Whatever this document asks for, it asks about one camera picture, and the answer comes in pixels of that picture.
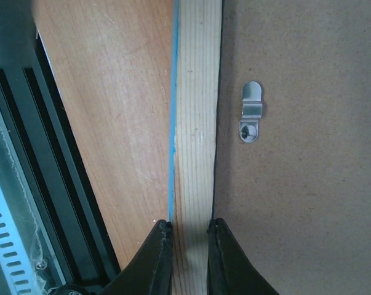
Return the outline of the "blue picture frame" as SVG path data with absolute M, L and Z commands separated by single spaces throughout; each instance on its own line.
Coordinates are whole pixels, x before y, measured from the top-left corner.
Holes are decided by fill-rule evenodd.
M 173 3 L 168 219 L 174 294 L 207 293 L 222 7 L 221 1 Z

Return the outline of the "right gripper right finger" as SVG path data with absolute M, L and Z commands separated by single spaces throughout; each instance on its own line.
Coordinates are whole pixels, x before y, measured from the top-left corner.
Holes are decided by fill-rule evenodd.
M 208 294 L 277 294 L 251 264 L 224 219 L 211 220 L 207 233 Z

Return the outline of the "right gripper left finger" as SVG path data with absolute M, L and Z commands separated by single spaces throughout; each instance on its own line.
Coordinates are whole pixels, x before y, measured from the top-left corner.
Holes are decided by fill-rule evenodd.
M 171 294 L 174 238 L 172 224 L 158 220 L 134 258 L 103 294 Z

